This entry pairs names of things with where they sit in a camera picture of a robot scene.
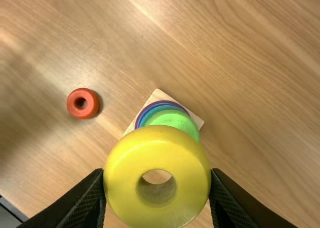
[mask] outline red ring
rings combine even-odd
[[[81,99],[86,101],[84,108],[80,107],[77,102]],[[99,98],[95,91],[87,88],[73,90],[67,100],[66,107],[72,116],[78,119],[89,119],[96,115],[99,109]]]

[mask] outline wood grain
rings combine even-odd
[[[0,194],[27,216],[103,167],[161,88],[205,121],[212,167],[298,227],[319,227],[319,0],[1,4]],[[97,118],[68,114],[78,87],[100,94]],[[206,207],[188,227],[211,222]]]

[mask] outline wooden table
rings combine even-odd
[[[320,224],[320,0],[3,0],[0,194],[27,216],[110,150],[155,88],[204,121],[218,167]],[[96,90],[101,114],[66,98]],[[110,209],[106,227],[126,227]],[[188,227],[212,227],[208,206]]]

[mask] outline green ring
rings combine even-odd
[[[180,129],[194,138],[197,142],[200,142],[200,134],[196,124],[193,122],[190,116],[180,110],[163,110],[156,112],[151,116],[144,124],[149,125],[167,125],[177,129]]]

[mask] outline ring hole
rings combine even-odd
[[[77,109],[84,109],[87,106],[87,101],[84,98],[77,98],[74,105]]]
[[[161,169],[146,172],[137,184],[140,197],[153,204],[163,204],[170,201],[176,190],[175,178],[169,172]]]
[[[163,169],[153,169],[144,173],[142,177],[151,184],[163,184],[171,179],[172,175]]]

